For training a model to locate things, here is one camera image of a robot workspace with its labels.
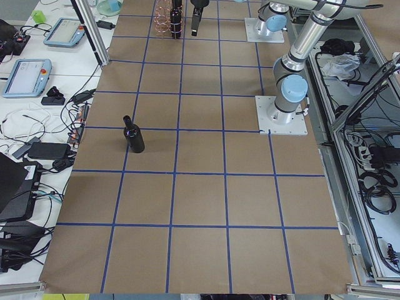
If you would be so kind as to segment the dark wine bottle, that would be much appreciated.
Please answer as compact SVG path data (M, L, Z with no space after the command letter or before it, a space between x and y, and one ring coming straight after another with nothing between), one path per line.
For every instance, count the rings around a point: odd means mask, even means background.
M145 145L139 126L134 124L128 115L123 117L123 121L125 124L124 137L126 138L129 147L134 153L143 152Z
M182 33L182 8L181 0L172 0L170 9L170 32L174 39L179 39Z

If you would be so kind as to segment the dark wine bottle in basket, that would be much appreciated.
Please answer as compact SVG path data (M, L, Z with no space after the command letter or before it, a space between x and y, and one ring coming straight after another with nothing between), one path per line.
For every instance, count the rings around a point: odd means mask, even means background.
M172 0L170 9L170 32L174 39L179 39L182 33L182 8L181 0Z

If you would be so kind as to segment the green glass bowl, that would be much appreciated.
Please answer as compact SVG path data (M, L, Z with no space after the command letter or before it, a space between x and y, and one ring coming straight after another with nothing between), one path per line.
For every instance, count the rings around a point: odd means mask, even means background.
M120 13L123 3L118 0L99 1L96 9L99 14L107 17L115 16Z

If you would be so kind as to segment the blue teach pendant upper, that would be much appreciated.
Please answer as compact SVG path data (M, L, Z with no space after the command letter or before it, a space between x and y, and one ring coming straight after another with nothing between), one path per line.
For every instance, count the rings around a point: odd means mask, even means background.
M52 27L43 43L51 47L73 48L84 35L85 30L79 19L62 17Z

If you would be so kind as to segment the blue teach pendant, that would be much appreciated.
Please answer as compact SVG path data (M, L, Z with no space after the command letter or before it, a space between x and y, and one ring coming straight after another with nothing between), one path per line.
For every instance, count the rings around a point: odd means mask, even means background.
M51 47L73 48L84 35L85 30L79 19L62 17L52 27L43 43Z
M6 81L4 98L33 98L45 90L53 68L50 59L18 59Z

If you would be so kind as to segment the white crumpled cloth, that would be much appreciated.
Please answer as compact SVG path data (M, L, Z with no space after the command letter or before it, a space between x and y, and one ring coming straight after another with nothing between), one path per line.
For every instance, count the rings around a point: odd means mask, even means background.
M342 54L328 59L321 72L324 76L337 77L339 80L351 79L359 65L357 55Z

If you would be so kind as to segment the green cube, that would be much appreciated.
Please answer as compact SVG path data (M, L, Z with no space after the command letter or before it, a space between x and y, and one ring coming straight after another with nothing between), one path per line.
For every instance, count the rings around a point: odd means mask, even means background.
M31 14L31 17L36 24L46 22L46 17L41 10L34 10Z

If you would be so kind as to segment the black small device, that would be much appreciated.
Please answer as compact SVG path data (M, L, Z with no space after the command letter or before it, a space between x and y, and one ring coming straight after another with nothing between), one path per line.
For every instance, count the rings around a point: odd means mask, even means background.
M65 101L64 94L56 86L53 86L41 99L41 104L43 106L63 106Z

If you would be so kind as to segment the blue teach pendant lower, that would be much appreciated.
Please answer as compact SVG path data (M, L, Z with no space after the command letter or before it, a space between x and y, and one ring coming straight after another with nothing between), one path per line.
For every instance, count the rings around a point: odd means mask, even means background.
M6 81L4 98L33 98L45 90L53 68L50 59L18 59Z

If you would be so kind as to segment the black power adapter brick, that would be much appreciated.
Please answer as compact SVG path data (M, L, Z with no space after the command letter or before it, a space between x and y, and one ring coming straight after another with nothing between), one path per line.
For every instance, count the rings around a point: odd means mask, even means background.
M34 142L27 156L32 159L56 160L65 158L70 150L70 145L65 143Z

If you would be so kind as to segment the black laptop computer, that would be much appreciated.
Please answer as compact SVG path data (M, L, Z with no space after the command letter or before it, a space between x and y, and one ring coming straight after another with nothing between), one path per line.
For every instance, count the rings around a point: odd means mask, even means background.
M42 165L15 162L1 154L1 222L24 221L33 215Z

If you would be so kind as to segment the aluminium frame post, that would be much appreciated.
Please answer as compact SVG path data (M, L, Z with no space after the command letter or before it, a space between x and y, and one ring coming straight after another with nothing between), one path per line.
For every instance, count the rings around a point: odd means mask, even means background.
M89 4L85 0L71 0L71 4L83 25L97 63L101 67L106 66L109 63L109 54Z

